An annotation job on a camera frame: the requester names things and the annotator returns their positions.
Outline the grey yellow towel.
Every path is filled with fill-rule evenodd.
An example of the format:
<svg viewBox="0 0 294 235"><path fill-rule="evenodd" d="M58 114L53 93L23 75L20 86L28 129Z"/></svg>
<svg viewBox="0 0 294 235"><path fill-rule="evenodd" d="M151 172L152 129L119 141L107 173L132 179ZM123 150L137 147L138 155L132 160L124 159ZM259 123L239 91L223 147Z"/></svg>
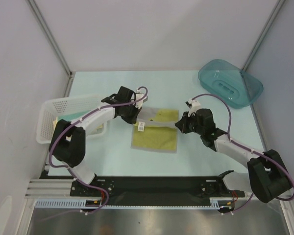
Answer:
<svg viewBox="0 0 294 235"><path fill-rule="evenodd" d="M167 108L143 107L133 125L133 149L176 153L179 111Z"/></svg>

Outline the green towel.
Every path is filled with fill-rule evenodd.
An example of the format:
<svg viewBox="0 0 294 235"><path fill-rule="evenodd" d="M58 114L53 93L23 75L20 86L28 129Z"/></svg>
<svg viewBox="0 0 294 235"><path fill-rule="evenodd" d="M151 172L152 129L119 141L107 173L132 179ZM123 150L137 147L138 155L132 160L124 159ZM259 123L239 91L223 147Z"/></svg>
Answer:
<svg viewBox="0 0 294 235"><path fill-rule="evenodd" d="M58 116L56 118L57 121L63 119L65 121L72 121L76 118L79 118L79 117L82 117L84 116L85 114L87 113L87 111L84 111L84 112L78 112L78 113L72 113L72 114L66 114L66 115L61 115L61 116Z"/></svg>

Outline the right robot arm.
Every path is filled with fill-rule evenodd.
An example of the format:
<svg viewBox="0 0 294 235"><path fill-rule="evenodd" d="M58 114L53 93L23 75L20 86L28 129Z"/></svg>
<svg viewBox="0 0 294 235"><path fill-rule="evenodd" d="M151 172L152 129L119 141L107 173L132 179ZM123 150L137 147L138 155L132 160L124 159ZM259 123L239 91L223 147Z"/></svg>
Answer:
<svg viewBox="0 0 294 235"><path fill-rule="evenodd" d="M175 126L183 134L200 135L206 147L246 167L248 176L243 181L244 190L252 192L261 202L294 199L294 181L279 153L275 150L261 153L234 140L228 132L216 127L210 109L199 109L192 114L184 112Z"/></svg>

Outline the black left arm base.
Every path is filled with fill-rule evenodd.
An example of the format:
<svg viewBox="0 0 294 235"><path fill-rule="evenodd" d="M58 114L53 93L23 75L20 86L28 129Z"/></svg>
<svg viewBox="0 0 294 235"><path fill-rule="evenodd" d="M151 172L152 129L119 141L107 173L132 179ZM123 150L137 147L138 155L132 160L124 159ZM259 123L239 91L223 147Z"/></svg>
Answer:
<svg viewBox="0 0 294 235"><path fill-rule="evenodd" d="M114 182L109 179L97 177L90 184L82 183L76 179L71 184L70 196L72 197L99 197L101 194L111 194L114 189Z"/></svg>

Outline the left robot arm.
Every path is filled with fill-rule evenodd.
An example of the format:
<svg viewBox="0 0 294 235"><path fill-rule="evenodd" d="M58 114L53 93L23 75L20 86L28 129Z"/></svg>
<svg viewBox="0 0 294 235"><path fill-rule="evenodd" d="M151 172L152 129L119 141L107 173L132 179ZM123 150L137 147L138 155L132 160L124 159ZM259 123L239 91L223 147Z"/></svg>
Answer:
<svg viewBox="0 0 294 235"><path fill-rule="evenodd" d="M86 137L106 122L121 117L128 124L135 124L137 116L147 100L148 89L139 87L136 91L121 86L116 94L105 97L98 107L72 120L57 122L49 145L49 165L65 168L75 180L81 183L81 190L88 196L96 194L96 174L84 160Z"/></svg>

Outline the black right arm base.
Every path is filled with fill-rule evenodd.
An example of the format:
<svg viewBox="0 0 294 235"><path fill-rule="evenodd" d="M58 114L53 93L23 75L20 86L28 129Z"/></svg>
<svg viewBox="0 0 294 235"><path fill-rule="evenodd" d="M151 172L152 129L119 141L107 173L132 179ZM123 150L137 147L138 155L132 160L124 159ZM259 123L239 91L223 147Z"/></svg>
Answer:
<svg viewBox="0 0 294 235"><path fill-rule="evenodd" d="M228 170L219 174L217 176L209 176L203 184L201 184L201 193L209 197L232 197L243 198L245 193L241 190L229 190L223 179L228 174L234 172L233 170Z"/></svg>

